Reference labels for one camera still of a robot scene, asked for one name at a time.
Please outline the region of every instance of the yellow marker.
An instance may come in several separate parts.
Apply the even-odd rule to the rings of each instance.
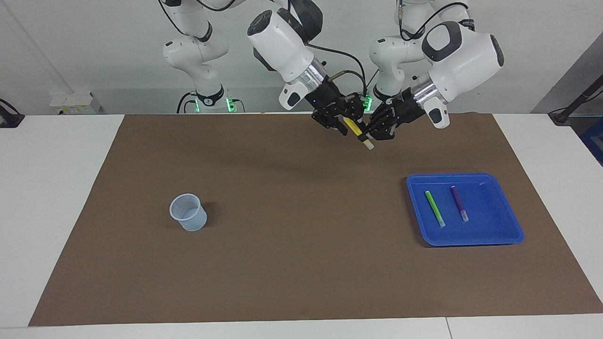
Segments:
[[[350,129],[352,130],[352,132],[354,132],[354,134],[356,136],[360,136],[362,134],[362,131],[360,130],[360,128],[358,127],[358,125],[356,125],[356,123],[354,122],[354,120],[352,120],[350,118],[343,118],[343,121],[348,125],[348,127],[350,127]],[[375,146],[373,145],[373,143],[371,142],[371,140],[366,139],[362,143],[369,150],[372,150],[373,148],[375,148]]]

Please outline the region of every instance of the robotic hand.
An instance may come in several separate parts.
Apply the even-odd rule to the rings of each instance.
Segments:
[[[205,0],[214,8],[235,7],[245,0]],[[162,0],[174,25],[184,34],[163,47],[163,56],[174,68],[191,76],[198,101],[208,108],[227,107],[226,90],[216,70],[206,63],[220,58],[229,46],[224,34],[205,18],[203,6],[196,0]]]
[[[348,96],[341,94],[330,81],[324,66],[307,49],[305,43],[316,34],[308,34],[304,26],[284,8],[277,13],[271,10],[261,13],[247,30],[259,59],[277,71],[285,81],[279,96],[285,109],[291,110],[306,98],[314,107],[312,118],[322,126],[337,128],[346,135],[347,129],[338,119],[343,116],[347,118],[345,122],[348,126],[358,131],[358,135],[360,129],[364,128],[362,100],[358,93]],[[368,147],[372,146],[369,146],[367,136],[362,136],[361,141]]]
[[[479,86],[503,66],[504,56],[496,38],[474,32],[473,20],[465,9],[460,10],[460,4],[463,3],[434,1],[434,7],[443,6],[437,11],[440,18],[454,21],[442,22],[425,36],[421,28],[417,34],[410,33],[400,21],[400,37],[380,39],[373,44],[371,59],[380,70],[374,93],[384,103],[372,114],[366,134],[377,140],[392,139],[400,124],[410,123],[425,113],[436,128],[445,128],[450,124],[446,104]],[[432,69],[413,87],[400,92],[404,74],[397,67],[403,62],[420,60],[416,40],[420,41],[421,54],[428,58]]]

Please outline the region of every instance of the purple marker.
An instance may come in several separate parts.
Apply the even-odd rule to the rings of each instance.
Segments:
[[[461,213],[461,216],[463,217],[463,221],[468,222],[469,216],[467,215],[467,211],[465,211],[465,206],[463,206],[463,201],[461,200],[461,195],[458,193],[456,186],[451,186],[450,191],[452,192],[452,196],[454,197],[456,207],[458,208],[458,211]]]

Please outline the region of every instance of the green marker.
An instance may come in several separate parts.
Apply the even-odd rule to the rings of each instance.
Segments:
[[[429,201],[429,205],[431,205],[431,209],[434,210],[435,217],[438,219],[438,223],[440,224],[440,227],[446,226],[446,223],[444,222],[444,218],[442,218],[442,214],[440,213],[440,210],[438,209],[438,205],[435,204],[435,200],[431,196],[431,192],[425,191],[425,196],[427,197],[427,200]]]

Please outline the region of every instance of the white wall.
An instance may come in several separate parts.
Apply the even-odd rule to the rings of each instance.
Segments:
[[[163,44],[178,33],[156,1],[4,2],[68,86],[91,90],[107,113],[169,113],[180,94],[190,89],[188,76],[163,60]],[[371,41],[397,30],[392,20],[393,1],[315,2],[325,22],[314,43],[357,55],[372,74]],[[213,25],[231,37],[230,52],[212,64],[233,94],[245,100],[247,110],[281,110],[276,97],[282,80],[253,58],[245,36],[253,18],[273,7],[267,0],[249,0],[222,13],[208,13]],[[475,0],[472,10],[478,31],[497,36],[506,64],[494,78],[453,102],[450,107],[457,112],[530,112],[603,31],[599,18],[603,1]],[[45,94],[64,86],[48,75],[28,48],[19,47],[22,41],[5,26],[0,24],[0,95],[25,113],[48,113]],[[331,73],[356,69],[354,62],[343,56],[325,52],[317,52],[317,56],[328,61]],[[419,75],[425,69],[425,63],[411,65],[407,74]],[[357,89],[356,81],[350,77],[338,83],[351,91]]]

